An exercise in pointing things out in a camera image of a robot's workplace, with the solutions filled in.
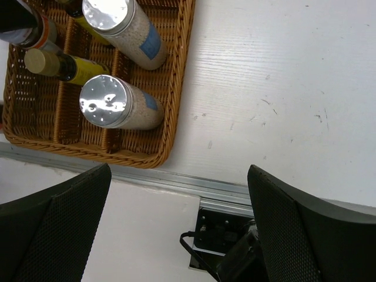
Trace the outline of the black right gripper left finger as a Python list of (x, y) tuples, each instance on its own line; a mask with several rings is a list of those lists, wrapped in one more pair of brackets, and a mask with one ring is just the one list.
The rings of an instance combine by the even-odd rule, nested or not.
[(81, 281), (112, 172), (98, 165), (1, 205), (1, 281)]

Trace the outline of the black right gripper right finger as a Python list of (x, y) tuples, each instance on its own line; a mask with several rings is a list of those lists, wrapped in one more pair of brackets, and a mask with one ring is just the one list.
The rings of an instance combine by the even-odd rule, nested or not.
[(321, 199), (256, 165), (247, 182), (270, 281), (374, 281), (375, 208)]

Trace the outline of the blue-label silver-lid canister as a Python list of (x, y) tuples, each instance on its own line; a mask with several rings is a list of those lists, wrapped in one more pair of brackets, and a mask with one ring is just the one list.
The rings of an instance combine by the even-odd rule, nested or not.
[(91, 28), (145, 70), (161, 67), (167, 47), (137, 1), (82, 2)]
[(150, 130), (164, 118), (164, 108), (156, 98), (111, 75), (88, 80), (79, 106), (87, 121), (105, 129)]

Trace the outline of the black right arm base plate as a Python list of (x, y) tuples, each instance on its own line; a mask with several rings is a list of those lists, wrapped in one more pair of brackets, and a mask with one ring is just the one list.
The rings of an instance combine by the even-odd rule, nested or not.
[(252, 217), (201, 208), (195, 229), (181, 234), (179, 241), (191, 256), (189, 266), (215, 281), (264, 281), (256, 230)]

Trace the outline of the yellow-label brown glass bottle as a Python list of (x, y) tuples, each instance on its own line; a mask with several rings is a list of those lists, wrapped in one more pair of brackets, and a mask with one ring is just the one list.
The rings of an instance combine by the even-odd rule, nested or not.
[(93, 28), (88, 24), (82, 11), (82, 0), (56, 0), (57, 3), (63, 6), (65, 12), (75, 20), (83, 29), (85, 29), (93, 38), (105, 46), (111, 46), (105, 38), (101, 37)]
[(39, 49), (30, 49), (24, 56), (28, 71), (62, 82), (83, 86), (98, 75), (110, 75), (110, 69), (101, 63), (67, 54), (55, 54)]

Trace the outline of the red-label silver-lid jar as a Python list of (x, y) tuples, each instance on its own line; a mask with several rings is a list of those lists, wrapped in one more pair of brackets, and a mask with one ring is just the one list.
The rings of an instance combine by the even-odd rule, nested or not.
[(63, 52), (56, 23), (24, 1), (1, 1), (1, 40), (26, 50)]

